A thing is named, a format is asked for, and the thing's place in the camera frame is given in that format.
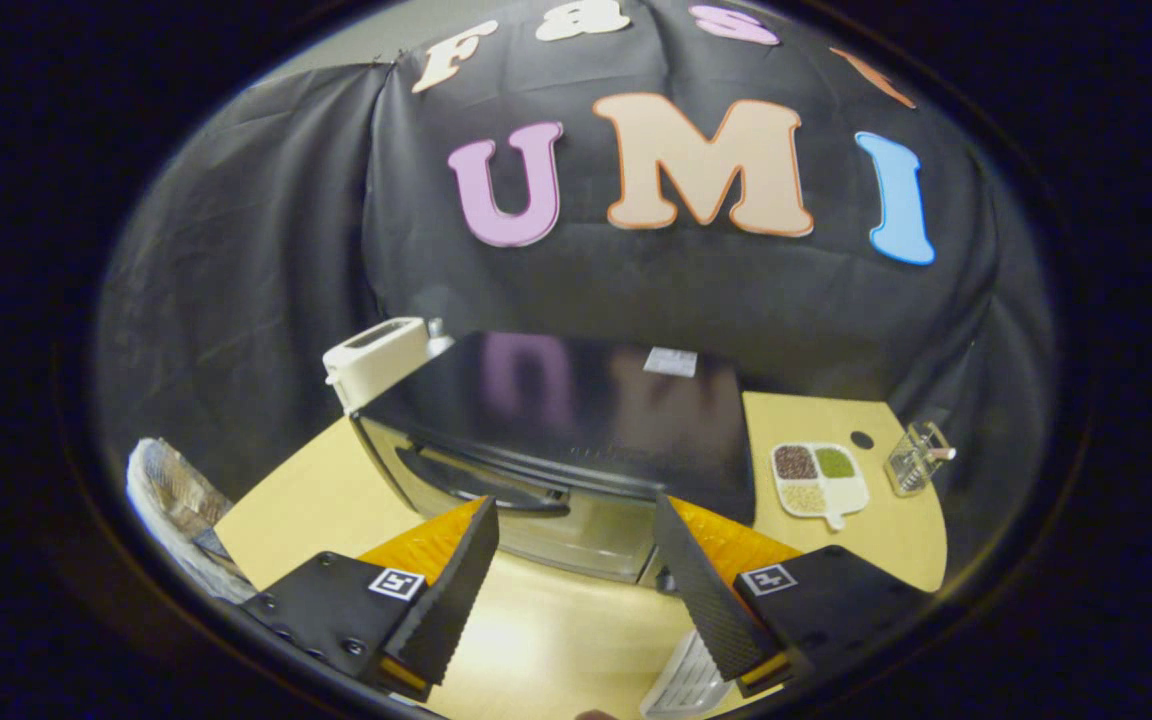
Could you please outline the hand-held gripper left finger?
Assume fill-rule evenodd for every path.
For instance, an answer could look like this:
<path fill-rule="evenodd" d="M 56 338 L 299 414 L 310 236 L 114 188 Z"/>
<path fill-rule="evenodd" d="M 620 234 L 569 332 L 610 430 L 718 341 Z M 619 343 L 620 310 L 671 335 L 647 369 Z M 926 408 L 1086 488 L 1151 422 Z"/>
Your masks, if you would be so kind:
<path fill-rule="evenodd" d="M 347 679 L 425 702 L 444 683 L 499 537 L 495 497 L 477 497 L 361 556 L 316 553 L 238 609 Z"/>

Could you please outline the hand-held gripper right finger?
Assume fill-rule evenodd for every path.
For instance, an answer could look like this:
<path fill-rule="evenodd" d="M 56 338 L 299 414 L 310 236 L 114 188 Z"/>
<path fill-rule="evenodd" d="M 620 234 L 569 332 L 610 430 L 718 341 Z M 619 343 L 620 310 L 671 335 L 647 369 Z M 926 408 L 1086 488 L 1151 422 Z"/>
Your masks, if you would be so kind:
<path fill-rule="evenodd" d="M 746 698 L 844 679 L 933 602 L 840 544 L 799 551 L 676 497 L 655 498 L 653 536 L 719 675 Z"/>

